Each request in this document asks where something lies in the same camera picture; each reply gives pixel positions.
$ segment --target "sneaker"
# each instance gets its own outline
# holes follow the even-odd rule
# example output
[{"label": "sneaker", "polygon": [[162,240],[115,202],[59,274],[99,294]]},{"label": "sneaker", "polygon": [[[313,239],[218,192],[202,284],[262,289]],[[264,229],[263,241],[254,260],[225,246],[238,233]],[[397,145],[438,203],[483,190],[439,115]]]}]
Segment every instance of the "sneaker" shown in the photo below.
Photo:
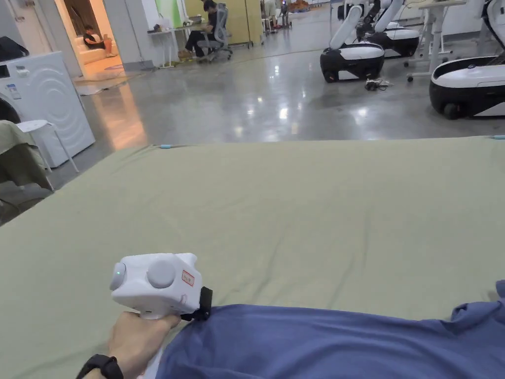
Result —
[{"label": "sneaker", "polygon": [[179,51],[179,59],[191,59],[193,58],[193,54],[190,53],[188,50],[181,50]]}]

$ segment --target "black wristwatch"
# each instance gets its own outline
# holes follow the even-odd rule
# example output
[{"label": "black wristwatch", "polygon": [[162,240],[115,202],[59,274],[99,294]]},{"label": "black wristwatch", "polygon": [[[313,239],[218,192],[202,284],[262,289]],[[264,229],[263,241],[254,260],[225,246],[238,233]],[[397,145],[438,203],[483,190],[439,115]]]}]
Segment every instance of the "black wristwatch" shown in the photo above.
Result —
[{"label": "black wristwatch", "polygon": [[84,364],[84,367],[81,369],[76,379],[84,378],[96,368],[100,369],[100,373],[106,379],[124,379],[116,357],[108,357],[107,355],[101,354],[93,355]]}]

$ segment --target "black pants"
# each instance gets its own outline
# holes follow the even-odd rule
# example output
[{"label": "black pants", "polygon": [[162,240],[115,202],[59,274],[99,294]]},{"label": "black pants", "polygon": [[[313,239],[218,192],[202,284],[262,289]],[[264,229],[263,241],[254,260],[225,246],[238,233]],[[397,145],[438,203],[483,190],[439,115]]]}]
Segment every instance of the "black pants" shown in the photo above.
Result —
[{"label": "black pants", "polygon": [[[207,34],[207,38],[209,41],[215,41],[216,39],[214,38],[213,34]],[[201,49],[201,47],[198,46],[198,41],[204,41],[205,40],[205,35],[203,31],[199,30],[194,30],[191,32],[188,38],[188,42],[186,43],[186,50],[193,51],[196,53],[197,57],[203,57],[204,56],[204,51]]]}]

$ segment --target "white desk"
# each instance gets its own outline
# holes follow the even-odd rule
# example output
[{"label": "white desk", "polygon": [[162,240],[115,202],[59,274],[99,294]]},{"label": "white desk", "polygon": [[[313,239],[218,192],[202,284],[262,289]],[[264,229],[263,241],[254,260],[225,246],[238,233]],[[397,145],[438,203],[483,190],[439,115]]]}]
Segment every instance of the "white desk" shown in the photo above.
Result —
[{"label": "white desk", "polygon": [[[415,58],[408,60],[409,63],[429,62],[430,67],[426,72],[411,72],[407,74],[407,80],[412,81],[416,76],[431,76],[433,71],[438,65],[438,49],[440,48],[440,41],[442,35],[442,25],[444,19],[444,10],[446,7],[466,4],[466,0],[447,0],[441,2],[433,2],[426,0],[422,3],[412,3],[412,5],[420,10],[426,9],[428,11],[428,20],[424,27],[424,45],[422,52],[418,48]],[[433,47],[431,49],[430,57],[430,43],[433,38]]]},{"label": "white desk", "polygon": [[[172,47],[175,49],[176,52],[179,50],[179,46],[177,45],[177,38],[176,38],[175,32],[178,32],[178,31],[185,32],[186,30],[187,31],[201,30],[201,27],[202,27],[202,24],[195,24],[195,25],[181,26],[178,28],[166,29],[166,30],[162,30],[162,31],[159,31],[156,33],[148,33],[148,35],[150,35],[153,38],[153,42],[155,40],[159,41],[159,43],[154,42],[154,45],[159,46],[163,50],[163,54],[162,54],[163,60],[162,60],[162,63],[160,65],[158,65],[158,68],[173,67],[172,66]],[[169,65],[165,66],[167,48],[168,48]],[[177,60],[177,61],[179,60],[179,58],[177,57],[177,54],[174,55],[174,60]]]},{"label": "white desk", "polygon": [[[177,51],[177,41],[175,40],[175,33],[173,29],[169,30],[162,30],[156,33],[148,33],[148,35],[151,36],[153,39],[153,44],[155,45],[156,49],[158,50],[158,47],[161,48],[162,50],[162,61],[161,64],[157,65],[158,68],[169,68],[173,67],[172,66],[172,45],[175,44],[175,49]],[[172,36],[171,41],[167,44],[167,40],[170,39],[170,36]],[[169,65],[166,66],[166,47],[168,47],[168,60],[169,60]]]}]

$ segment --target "gray round button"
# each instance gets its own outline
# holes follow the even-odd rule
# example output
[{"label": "gray round button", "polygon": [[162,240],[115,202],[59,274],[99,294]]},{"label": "gray round button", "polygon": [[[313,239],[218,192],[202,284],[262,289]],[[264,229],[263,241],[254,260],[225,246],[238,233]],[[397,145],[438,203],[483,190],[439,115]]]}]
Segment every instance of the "gray round button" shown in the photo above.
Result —
[{"label": "gray round button", "polygon": [[114,273],[112,274],[111,291],[117,290],[123,284],[126,274],[126,265],[124,263],[116,263],[114,265]]},{"label": "gray round button", "polygon": [[169,287],[175,279],[175,268],[172,263],[158,260],[150,264],[147,270],[147,280],[154,288]]}]

